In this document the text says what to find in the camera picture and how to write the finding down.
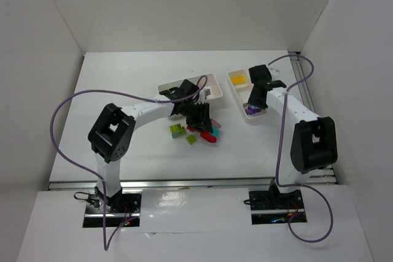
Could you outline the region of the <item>red lego cluster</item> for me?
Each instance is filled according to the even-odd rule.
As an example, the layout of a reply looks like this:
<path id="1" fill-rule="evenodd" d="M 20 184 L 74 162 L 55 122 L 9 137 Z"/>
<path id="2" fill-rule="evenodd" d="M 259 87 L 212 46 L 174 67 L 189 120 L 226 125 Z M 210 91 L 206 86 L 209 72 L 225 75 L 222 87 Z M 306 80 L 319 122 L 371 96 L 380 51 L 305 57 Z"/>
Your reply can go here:
<path id="1" fill-rule="evenodd" d="M 194 133 L 202 133 L 202 129 L 187 125 L 187 129 Z"/>

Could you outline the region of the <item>red rounded lego brick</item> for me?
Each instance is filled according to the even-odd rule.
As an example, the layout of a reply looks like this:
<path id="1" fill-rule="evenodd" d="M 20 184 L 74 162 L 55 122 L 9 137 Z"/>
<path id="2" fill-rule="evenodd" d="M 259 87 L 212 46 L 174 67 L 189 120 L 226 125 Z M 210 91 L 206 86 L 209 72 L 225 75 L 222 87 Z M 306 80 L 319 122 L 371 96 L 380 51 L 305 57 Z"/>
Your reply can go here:
<path id="1" fill-rule="evenodd" d="M 217 142 L 217 138 L 209 132 L 200 133 L 200 137 L 209 143 L 216 143 Z"/>

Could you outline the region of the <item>yellow lego brick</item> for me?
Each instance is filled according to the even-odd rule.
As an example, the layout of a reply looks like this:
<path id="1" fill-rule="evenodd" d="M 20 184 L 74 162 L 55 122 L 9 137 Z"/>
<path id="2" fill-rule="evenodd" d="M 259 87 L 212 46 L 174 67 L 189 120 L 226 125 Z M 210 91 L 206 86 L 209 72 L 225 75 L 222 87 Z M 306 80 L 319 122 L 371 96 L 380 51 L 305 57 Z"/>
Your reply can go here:
<path id="1" fill-rule="evenodd" d="M 231 78 L 231 81 L 234 86 L 243 85 L 243 84 L 246 84 L 246 82 L 247 82 L 245 76 L 243 76 L 243 75 L 233 76 Z"/>

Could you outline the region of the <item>small green square lego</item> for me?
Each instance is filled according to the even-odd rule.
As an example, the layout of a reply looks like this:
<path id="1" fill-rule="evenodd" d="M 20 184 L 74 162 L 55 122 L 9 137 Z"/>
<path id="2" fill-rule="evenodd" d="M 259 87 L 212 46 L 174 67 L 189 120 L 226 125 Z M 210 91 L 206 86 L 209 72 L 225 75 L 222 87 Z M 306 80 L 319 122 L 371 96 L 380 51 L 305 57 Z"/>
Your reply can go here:
<path id="1" fill-rule="evenodd" d="M 197 138 L 194 135 L 189 135 L 186 137 L 186 141 L 189 145 L 193 145 L 197 141 Z"/>

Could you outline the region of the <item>teal rounded lego brick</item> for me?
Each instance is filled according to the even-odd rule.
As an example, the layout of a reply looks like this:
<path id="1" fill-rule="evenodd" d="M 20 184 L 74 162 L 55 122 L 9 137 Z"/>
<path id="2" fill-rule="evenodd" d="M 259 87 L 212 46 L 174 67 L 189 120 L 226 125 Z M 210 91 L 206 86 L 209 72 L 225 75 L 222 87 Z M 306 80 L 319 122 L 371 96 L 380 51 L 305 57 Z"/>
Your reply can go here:
<path id="1" fill-rule="evenodd" d="M 220 128 L 221 128 L 220 125 L 212 125 L 212 133 L 211 133 L 211 134 L 212 134 L 214 137 L 219 137 Z"/>

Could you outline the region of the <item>purple flower lego piece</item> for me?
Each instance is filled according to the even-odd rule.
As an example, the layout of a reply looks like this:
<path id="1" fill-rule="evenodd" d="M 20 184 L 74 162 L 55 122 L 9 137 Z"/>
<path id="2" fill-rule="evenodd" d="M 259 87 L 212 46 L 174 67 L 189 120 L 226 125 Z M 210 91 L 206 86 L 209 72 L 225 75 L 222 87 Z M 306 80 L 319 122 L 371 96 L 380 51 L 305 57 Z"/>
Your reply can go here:
<path id="1" fill-rule="evenodd" d="M 262 111 L 261 108 L 257 107 L 257 106 L 249 106 L 250 110 L 252 111 L 253 114 L 259 113 Z"/>

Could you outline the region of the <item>purple lego brick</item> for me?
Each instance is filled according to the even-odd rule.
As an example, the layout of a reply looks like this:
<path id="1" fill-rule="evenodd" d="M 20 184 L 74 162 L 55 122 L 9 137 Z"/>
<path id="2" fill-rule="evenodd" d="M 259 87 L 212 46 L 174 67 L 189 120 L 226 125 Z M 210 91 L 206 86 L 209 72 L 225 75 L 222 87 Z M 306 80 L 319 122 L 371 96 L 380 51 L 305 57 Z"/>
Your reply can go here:
<path id="1" fill-rule="evenodd" d="M 250 107 L 248 107 L 248 108 L 245 110 L 245 112 L 246 112 L 247 115 L 253 115 L 253 114 L 255 114 L 255 110 L 252 109 L 252 108 L 250 108 Z"/>

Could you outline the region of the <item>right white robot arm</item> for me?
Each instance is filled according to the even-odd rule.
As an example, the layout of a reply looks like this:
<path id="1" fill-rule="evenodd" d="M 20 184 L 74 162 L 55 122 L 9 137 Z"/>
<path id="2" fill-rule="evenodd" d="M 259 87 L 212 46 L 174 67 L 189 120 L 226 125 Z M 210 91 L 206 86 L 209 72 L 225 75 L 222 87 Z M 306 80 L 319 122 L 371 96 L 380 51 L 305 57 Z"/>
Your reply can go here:
<path id="1" fill-rule="evenodd" d="M 248 104 L 272 109 L 281 116 L 275 178 L 269 187 L 271 202 L 287 200 L 313 174 L 338 159 L 335 122 L 309 110 L 287 86 L 273 80 L 266 65 L 249 68 L 252 91 Z"/>

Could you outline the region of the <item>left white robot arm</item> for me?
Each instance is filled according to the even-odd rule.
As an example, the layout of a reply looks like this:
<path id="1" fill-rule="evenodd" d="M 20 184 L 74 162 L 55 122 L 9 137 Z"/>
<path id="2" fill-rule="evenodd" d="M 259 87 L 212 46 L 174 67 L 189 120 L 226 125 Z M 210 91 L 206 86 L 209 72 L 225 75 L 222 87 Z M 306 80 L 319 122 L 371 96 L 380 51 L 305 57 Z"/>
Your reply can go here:
<path id="1" fill-rule="evenodd" d="M 110 103 L 104 107 L 88 134 L 88 141 L 100 176 L 95 193 L 101 201 L 106 201 L 106 210 L 111 212 L 120 205 L 120 160 L 138 128 L 161 118 L 182 115 L 191 128 L 208 134 L 214 131 L 210 105 L 198 90 L 196 84 L 185 79 L 180 86 L 161 91 L 148 101 L 127 107 Z"/>

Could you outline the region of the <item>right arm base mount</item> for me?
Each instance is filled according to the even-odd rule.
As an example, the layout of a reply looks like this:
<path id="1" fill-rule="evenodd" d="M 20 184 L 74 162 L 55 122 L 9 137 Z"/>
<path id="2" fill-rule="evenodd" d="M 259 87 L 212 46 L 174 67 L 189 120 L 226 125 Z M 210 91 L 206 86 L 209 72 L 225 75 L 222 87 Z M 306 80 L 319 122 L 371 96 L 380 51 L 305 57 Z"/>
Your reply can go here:
<path id="1" fill-rule="evenodd" d="M 273 189 L 249 191 L 249 198 L 243 203 L 251 210 L 253 225 L 306 223 L 305 205 L 300 190 L 279 194 Z"/>

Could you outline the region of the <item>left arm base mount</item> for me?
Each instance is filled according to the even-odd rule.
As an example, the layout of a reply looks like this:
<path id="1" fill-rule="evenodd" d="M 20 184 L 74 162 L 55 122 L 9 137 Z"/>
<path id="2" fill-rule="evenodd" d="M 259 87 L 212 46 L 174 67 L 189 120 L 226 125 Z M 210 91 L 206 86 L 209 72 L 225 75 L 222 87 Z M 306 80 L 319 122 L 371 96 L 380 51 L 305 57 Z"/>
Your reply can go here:
<path id="1" fill-rule="evenodd" d="M 103 225 L 103 203 L 94 193 L 78 191 L 74 193 L 74 199 L 85 202 L 84 228 L 102 228 Z M 124 227 L 140 226 L 141 193 L 125 193 L 120 199 L 106 209 L 106 226 L 118 227 L 121 222 L 126 223 Z"/>

